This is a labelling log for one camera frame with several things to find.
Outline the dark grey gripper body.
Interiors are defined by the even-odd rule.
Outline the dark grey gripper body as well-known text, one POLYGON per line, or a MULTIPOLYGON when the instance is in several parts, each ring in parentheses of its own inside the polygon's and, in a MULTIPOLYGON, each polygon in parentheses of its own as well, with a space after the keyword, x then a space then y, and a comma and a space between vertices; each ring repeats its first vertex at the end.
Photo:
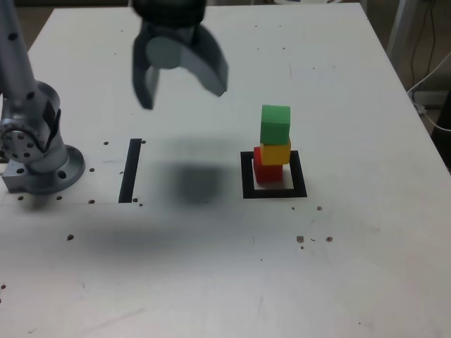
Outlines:
POLYGON ((198 26, 173 27, 143 20, 139 33, 139 45, 145 46, 155 37, 169 37, 187 46, 196 46, 198 43, 198 26))

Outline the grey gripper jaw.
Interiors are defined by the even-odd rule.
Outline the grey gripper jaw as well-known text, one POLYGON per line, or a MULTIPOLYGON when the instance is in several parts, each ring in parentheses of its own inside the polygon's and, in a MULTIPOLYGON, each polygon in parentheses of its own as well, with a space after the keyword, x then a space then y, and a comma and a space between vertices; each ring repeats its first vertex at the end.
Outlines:
POLYGON ((169 37, 155 37, 146 48, 155 68, 184 68, 192 73, 208 92, 222 96, 228 88, 228 64, 213 35, 198 25, 198 43, 187 46, 169 37))
POLYGON ((147 58, 146 48, 151 38, 147 31, 141 31, 132 48, 132 83, 140 105, 152 110, 155 104, 160 70, 147 58))

